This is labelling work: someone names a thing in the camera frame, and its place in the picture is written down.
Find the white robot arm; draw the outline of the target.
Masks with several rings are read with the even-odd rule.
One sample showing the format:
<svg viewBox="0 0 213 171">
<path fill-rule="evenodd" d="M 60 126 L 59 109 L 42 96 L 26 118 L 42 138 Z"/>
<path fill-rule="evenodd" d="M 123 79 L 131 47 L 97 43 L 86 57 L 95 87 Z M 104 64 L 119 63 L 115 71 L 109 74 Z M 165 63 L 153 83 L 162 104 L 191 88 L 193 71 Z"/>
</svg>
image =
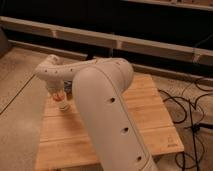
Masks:
<svg viewBox="0 0 213 171">
<path fill-rule="evenodd" d="M 123 58 L 63 64 L 48 56 L 35 69 L 49 93 L 72 83 L 72 96 L 104 171 L 158 171 L 151 153 L 129 113 L 122 93 L 134 77 Z"/>
</svg>

